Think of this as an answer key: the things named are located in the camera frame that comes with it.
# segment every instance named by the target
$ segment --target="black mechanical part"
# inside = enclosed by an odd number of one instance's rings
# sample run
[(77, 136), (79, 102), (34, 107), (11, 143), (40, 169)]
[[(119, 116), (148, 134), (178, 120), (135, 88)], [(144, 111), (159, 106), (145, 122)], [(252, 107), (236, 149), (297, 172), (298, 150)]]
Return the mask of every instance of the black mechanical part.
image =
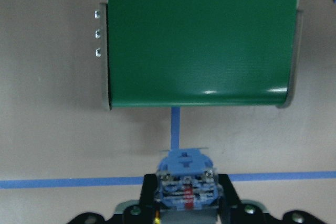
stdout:
[[(224, 190), (223, 197), (219, 199), (218, 209), (222, 224), (326, 224), (300, 210), (290, 211), (284, 215), (283, 220), (278, 220), (261, 209), (258, 204), (242, 202), (228, 175), (219, 174), (218, 176), (218, 182)], [(157, 184), (155, 174), (146, 174), (138, 205), (127, 207), (123, 214), (114, 214), (107, 221), (99, 214), (87, 212), (78, 215), (68, 224), (153, 224), (155, 211), (158, 210), (154, 202)]]

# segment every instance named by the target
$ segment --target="floor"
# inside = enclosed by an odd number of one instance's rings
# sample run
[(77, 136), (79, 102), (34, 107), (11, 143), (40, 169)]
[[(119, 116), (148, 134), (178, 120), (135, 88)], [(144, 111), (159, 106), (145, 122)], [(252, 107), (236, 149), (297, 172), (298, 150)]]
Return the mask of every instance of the floor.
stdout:
[[(119, 202), (138, 199), (141, 176), (155, 172), (159, 151), (170, 148), (170, 108), (101, 105), (98, 2), (0, 0), (1, 223), (67, 223), (85, 211), (109, 218)], [(236, 176), (234, 185), (275, 217), (303, 209), (333, 223), (336, 4), (300, 0), (299, 9), (304, 23), (291, 106), (181, 108), (180, 146), (207, 147), (220, 173), (258, 173)], [(298, 179), (300, 172), (325, 171), (327, 178)], [(265, 180), (269, 173), (291, 174)], [(98, 186), (97, 178), (108, 177), (114, 186)], [(70, 178), (95, 183), (60, 187)]]

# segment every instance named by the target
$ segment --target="vertical blue line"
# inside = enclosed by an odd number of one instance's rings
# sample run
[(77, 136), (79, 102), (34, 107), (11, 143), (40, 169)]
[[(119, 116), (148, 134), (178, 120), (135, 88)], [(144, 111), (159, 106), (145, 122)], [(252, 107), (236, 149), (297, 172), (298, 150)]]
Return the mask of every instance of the vertical blue line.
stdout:
[(170, 149), (180, 148), (180, 107), (172, 107)]

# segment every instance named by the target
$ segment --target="blue plastic part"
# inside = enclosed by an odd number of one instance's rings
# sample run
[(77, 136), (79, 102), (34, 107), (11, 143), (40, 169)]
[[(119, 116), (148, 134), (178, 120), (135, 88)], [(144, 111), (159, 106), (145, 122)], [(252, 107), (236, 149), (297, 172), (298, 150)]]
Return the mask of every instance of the blue plastic part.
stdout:
[(216, 207), (221, 194), (213, 162), (199, 149), (176, 149), (162, 159), (157, 170), (156, 199), (174, 210)]

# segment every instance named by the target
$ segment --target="blue tape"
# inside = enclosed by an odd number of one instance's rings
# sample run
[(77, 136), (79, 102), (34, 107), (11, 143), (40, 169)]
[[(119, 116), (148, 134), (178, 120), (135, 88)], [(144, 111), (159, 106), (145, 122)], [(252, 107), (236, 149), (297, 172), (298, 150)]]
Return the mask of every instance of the blue tape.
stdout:
[(0, 180), (0, 189), (142, 185), (143, 177)]
[(170, 149), (180, 148), (180, 108), (172, 107)]
[[(229, 177), (230, 180), (233, 182), (266, 181), (266, 180), (300, 180), (300, 179), (336, 179), (336, 170), (329, 172), (230, 174)], [(82, 187), (82, 186), (126, 186), (126, 185), (142, 185), (142, 182), (143, 177), (0, 180), (0, 189), (29, 189), (29, 188)]]

